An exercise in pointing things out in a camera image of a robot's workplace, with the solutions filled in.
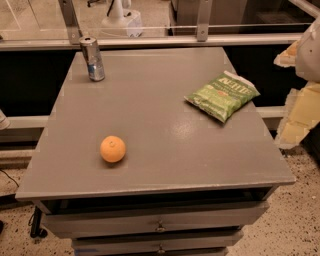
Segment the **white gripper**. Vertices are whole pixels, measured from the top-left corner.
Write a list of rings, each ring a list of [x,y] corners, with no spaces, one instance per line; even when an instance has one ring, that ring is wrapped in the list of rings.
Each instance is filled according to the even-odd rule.
[[[284,106],[275,143],[280,149],[292,149],[320,122],[320,17],[274,59],[280,67],[294,67],[296,75],[307,80],[301,90],[291,89]]]

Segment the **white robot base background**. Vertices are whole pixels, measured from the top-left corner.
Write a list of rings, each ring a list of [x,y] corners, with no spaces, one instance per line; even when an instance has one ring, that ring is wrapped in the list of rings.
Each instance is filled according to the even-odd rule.
[[[101,34],[106,37],[135,38],[143,33],[141,13],[131,8],[131,0],[110,0]]]

